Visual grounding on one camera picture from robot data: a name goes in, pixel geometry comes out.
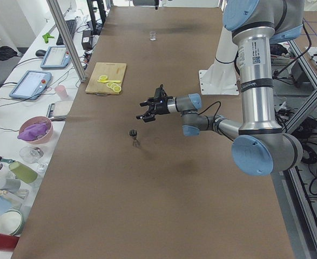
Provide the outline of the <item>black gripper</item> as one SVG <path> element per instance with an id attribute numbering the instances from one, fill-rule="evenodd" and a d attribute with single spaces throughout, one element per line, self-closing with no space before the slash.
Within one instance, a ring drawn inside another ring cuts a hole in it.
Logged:
<path id="1" fill-rule="evenodd" d="M 146 111 L 144 114 L 136 116 L 136 118 L 138 120 L 141 119 L 144 122 L 155 121 L 156 115 L 164 115 L 164 114 L 170 113 L 168 110 L 168 101 L 167 100 L 155 101 L 154 98 L 148 98 L 148 100 L 140 103 L 139 106 L 140 107 L 152 106 L 151 112 Z"/>

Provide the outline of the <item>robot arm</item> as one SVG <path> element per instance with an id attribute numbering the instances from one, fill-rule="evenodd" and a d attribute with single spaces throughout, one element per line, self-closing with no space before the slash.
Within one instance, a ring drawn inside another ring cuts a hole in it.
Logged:
<path id="1" fill-rule="evenodd" d="M 238 47 L 242 123 L 200 115 L 200 95 L 172 97 L 162 87 L 143 102 L 147 111 L 139 119 L 150 122 L 157 115 L 179 112 L 185 136 L 214 131 L 231 139 L 232 158 L 249 175 L 295 167 L 303 149 L 275 120 L 270 45 L 301 34 L 304 5 L 304 1 L 228 1 L 222 23 Z"/>

